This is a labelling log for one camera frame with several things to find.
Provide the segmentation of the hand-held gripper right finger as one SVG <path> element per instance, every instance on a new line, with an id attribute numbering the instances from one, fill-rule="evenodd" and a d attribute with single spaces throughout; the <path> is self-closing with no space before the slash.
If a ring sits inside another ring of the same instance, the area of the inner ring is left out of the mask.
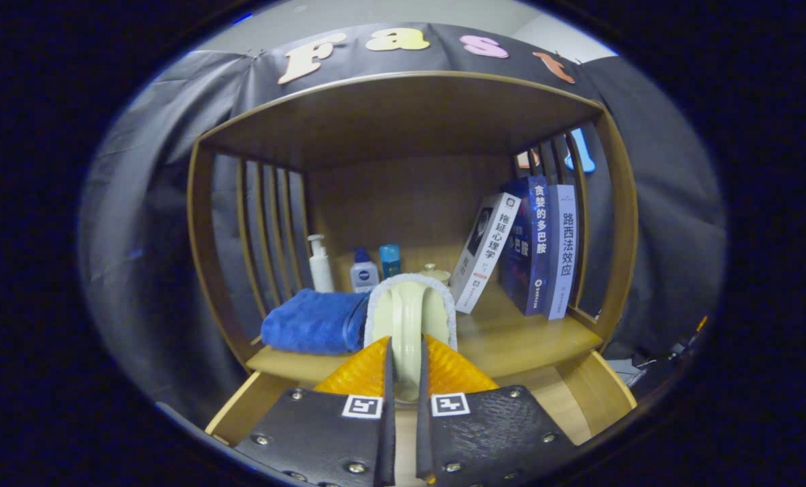
<path id="1" fill-rule="evenodd" d="M 578 447 L 522 385 L 498 386 L 422 336 L 416 475 L 430 486 L 533 486 Z"/>

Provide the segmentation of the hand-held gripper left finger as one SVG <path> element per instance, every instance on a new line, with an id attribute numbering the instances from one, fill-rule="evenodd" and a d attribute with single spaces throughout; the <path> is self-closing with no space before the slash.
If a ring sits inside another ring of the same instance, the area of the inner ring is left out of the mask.
<path id="1" fill-rule="evenodd" d="M 357 352 L 316 388 L 282 392 L 236 450 L 311 486 L 395 483 L 389 337 Z"/>

